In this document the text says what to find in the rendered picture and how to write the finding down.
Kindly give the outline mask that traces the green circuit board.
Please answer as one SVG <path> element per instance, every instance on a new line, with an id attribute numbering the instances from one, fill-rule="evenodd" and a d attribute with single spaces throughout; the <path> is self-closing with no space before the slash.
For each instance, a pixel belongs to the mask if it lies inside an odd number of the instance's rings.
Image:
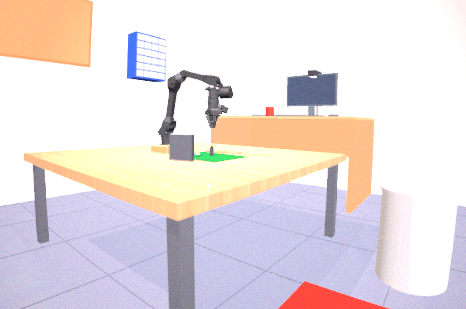
<path id="1" fill-rule="evenodd" d="M 220 162 L 220 161 L 233 160 L 233 159 L 239 159 L 239 158 L 246 157 L 246 156 L 238 156 L 238 155 L 219 154 L 219 153 L 213 153 L 213 156 L 210 156 L 210 152 L 205 152 L 204 154 L 203 153 L 204 152 L 199 152 L 199 150 L 196 150 L 194 153 L 194 156 L 198 156 L 198 157 L 194 157 L 194 160 L 208 161 L 208 162 Z"/>

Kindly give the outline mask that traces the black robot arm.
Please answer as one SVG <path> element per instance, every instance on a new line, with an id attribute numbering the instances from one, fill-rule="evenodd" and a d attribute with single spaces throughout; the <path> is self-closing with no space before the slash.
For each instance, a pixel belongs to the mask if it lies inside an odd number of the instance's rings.
<path id="1" fill-rule="evenodd" d="M 167 87 L 169 90 L 168 104 L 166 117 L 164 118 L 161 128 L 158 130 L 158 134 L 161 135 L 160 145 L 170 145 L 170 134 L 173 134 L 173 131 L 176 127 L 176 120 L 174 120 L 174 110 L 175 102 L 178 95 L 178 92 L 187 79 L 197 79 L 203 81 L 204 83 L 214 86 L 207 86 L 205 90 L 208 90 L 208 98 L 217 98 L 221 99 L 231 99 L 233 97 L 233 90 L 231 85 L 224 86 L 220 80 L 220 77 L 217 75 L 206 74 L 201 75 L 188 70 L 182 70 L 181 72 L 169 77 L 167 80 Z M 218 87 L 219 89 L 216 89 Z M 166 133 L 167 132 L 167 133 Z"/>

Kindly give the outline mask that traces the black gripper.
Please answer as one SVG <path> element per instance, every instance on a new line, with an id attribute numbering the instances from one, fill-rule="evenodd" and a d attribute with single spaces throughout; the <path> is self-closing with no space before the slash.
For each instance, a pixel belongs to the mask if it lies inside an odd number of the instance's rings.
<path id="1" fill-rule="evenodd" d="M 215 128 L 217 119 L 221 116 L 222 110 L 217 108 L 219 99 L 217 98 L 208 98 L 208 108 L 205 111 L 205 116 L 207 118 L 210 128 Z"/>

